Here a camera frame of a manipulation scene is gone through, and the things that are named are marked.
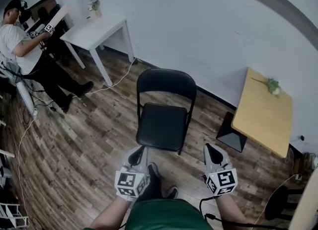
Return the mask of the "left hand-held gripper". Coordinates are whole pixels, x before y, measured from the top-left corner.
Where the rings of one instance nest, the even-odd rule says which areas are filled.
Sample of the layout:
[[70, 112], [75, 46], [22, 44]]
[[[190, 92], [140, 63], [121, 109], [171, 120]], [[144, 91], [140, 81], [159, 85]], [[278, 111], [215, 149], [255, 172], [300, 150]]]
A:
[[147, 172], [148, 148], [142, 147], [140, 163], [139, 149], [140, 147], [135, 147], [125, 154], [122, 166], [115, 174], [116, 195], [126, 201], [136, 200], [150, 183]]

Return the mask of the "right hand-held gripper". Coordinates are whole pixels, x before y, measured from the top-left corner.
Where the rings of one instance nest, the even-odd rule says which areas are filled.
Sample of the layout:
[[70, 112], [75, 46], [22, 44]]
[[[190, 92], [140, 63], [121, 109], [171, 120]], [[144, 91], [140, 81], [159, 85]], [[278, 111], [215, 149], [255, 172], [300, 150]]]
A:
[[213, 195], [232, 193], [238, 185], [238, 177], [227, 153], [218, 146], [205, 144], [204, 162], [204, 182]]

